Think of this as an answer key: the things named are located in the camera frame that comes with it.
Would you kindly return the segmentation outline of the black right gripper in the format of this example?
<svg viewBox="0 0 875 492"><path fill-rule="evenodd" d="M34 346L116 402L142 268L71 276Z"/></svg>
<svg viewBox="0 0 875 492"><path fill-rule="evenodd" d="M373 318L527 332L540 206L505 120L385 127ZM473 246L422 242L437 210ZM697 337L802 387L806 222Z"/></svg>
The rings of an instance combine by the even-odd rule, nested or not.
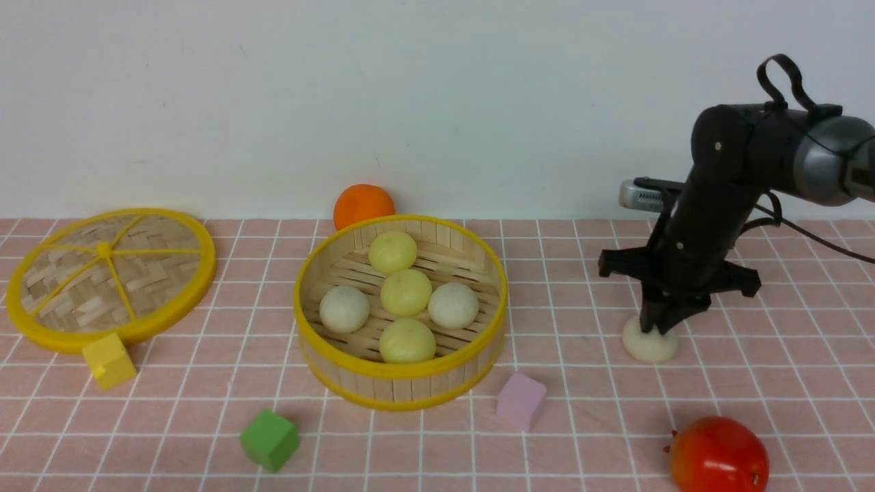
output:
<svg viewBox="0 0 875 492"><path fill-rule="evenodd" d="M643 334L665 336L692 316L707 312L712 294L740 292L753 298L762 281L756 270L726 256L763 194L749 180L712 183L689 178L674 209L660 214L647 243L604 249L599 274L635 278L669 298L644 298L638 321Z"/></svg>

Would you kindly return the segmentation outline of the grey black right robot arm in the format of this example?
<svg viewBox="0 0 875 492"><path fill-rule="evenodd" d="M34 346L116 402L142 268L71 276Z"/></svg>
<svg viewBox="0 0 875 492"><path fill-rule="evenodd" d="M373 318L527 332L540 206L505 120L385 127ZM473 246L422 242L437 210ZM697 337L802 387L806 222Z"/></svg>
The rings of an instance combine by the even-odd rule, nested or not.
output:
<svg viewBox="0 0 875 492"><path fill-rule="evenodd" d="M757 271L727 255L747 231L783 223L778 193L829 208L873 200L873 126L837 106L718 105L698 116L691 152L684 183L632 181L660 205L647 244L600 254L601 277L640 282L643 333L663 335L706 312L713 294L757 294Z"/></svg>

